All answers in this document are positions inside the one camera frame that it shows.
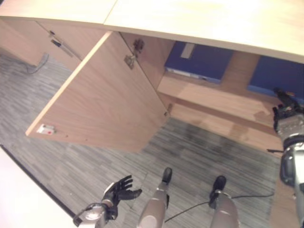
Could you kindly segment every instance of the black cable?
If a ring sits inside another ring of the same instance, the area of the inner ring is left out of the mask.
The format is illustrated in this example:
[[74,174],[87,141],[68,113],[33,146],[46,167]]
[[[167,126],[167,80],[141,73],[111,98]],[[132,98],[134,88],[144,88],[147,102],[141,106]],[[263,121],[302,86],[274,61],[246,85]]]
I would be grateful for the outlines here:
[[[274,193],[271,193],[270,195],[265,195],[265,196],[263,196],[263,195],[234,196],[234,197],[231,197],[231,198],[232,198],[232,199],[239,199],[239,198],[267,198],[267,197],[271,197],[271,196],[274,196]],[[173,219],[173,218],[175,218],[175,217],[177,217],[177,216],[179,216],[179,215],[181,215],[181,214],[187,212],[188,210],[191,210],[191,209],[193,209],[193,208],[196,208],[196,207],[198,207],[198,206],[201,206],[201,205],[204,205],[204,204],[207,204],[207,203],[209,203],[209,201],[203,202],[203,203],[199,203],[199,204],[194,205],[194,206],[192,206],[192,207],[190,207],[190,208],[188,208],[188,209],[186,209],[186,210],[183,210],[182,212],[180,212],[180,213],[178,213],[178,214],[172,216],[171,218],[168,218],[167,220],[165,220],[165,223],[168,222],[168,221],[170,221],[171,219]]]
[[27,69],[27,74],[28,74],[28,75],[32,75],[32,74],[36,73],[37,71],[39,71],[39,70],[48,62],[48,58],[49,58],[49,54],[47,55],[47,58],[46,58],[46,60],[44,61],[44,63],[41,64],[40,67],[36,68],[36,70],[34,70],[33,72],[30,72],[30,71],[29,71],[29,68],[28,68],[28,65],[25,64],[25,63],[23,63],[23,64],[25,65],[26,69]]

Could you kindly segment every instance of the wooden panel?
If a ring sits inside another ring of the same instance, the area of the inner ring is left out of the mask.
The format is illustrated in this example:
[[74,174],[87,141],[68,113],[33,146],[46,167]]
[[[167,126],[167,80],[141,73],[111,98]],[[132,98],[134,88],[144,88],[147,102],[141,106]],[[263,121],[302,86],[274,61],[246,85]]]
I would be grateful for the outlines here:
[[7,18],[3,20],[19,33],[34,42],[41,51],[49,53],[70,70],[74,70],[81,62],[76,56],[69,56],[62,49],[51,43],[51,38],[49,37],[48,32],[45,31],[37,22]]
[[296,215],[294,190],[277,180],[275,198],[270,214],[272,228],[298,228],[299,220]]
[[0,48],[3,54],[37,66],[43,56],[38,47],[0,19]]
[[272,128],[272,107],[280,101],[246,90],[257,61],[257,55],[235,52],[221,85],[166,73],[158,91]]
[[269,129],[264,131],[264,128],[261,126],[256,126],[252,123],[250,125],[237,118],[231,118],[229,115],[219,115],[210,109],[203,107],[198,108],[195,105],[192,106],[193,108],[189,108],[191,105],[186,104],[186,107],[182,101],[181,104],[174,105],[171,111],[173,118],[265,152],[266,149],[282,149],[280,139],[274,133],[270,132]]
[[[166,121],[165,107],[119,33],[107,32],[42,110],[33,137],[139,151]],[[54,135],[36,133],[41,124]]]
[[173,40],[122,33],[128,47],[133,51],[133,42],[141,38],[144,48],[138,56],[139,65],[147,75],[152,86],[157,89],[165,72],[165,62],[174,45]]
[[107,32],[96,28],[72,26],[63,22],[38,22],[47,31],[55,32],[56,38],[67,44],[83,60],[100,38]]
[[103,23],[116,0],[5,0],[1,16]]
[[304,63],[303,12],[302,0],[118,0],[104,24]]

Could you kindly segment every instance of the metal hinge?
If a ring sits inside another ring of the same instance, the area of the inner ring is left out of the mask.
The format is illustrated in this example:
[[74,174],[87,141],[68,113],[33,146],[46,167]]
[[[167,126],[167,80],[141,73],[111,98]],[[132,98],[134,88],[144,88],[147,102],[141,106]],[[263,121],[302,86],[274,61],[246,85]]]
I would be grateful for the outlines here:
[[136,39],[133,42],[133,51],[132,55],[126,55],[124,57],[124,62],[129,66],[129,68],[132,70],[134,68],[134,62],[138,58],[138,54],[142,52],[144,46],[144,42],[142,39]]

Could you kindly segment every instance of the blue binder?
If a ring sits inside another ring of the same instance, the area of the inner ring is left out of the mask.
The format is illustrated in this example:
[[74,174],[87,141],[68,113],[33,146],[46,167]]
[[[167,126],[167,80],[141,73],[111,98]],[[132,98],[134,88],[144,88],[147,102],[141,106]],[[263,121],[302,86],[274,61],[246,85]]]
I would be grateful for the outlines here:
[[220,83],[233,51],[194,45],[189,58],[181,57],[186,43],[176,41],[165,63],[167,71]]
[[282,88],[301,104],[304,103],[304,64],[261,56],[248,90],[275,96],[273,89]]

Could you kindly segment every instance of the wooden desk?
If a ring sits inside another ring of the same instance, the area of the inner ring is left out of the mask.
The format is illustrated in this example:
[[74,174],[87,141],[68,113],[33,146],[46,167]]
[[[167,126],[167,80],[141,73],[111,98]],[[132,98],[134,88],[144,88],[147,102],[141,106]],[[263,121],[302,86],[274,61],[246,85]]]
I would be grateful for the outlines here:
[[0,16],[104,28],[304,63],[302,0],[5,0]]
[[0,16],[103,24],[116,0],[4,0]]

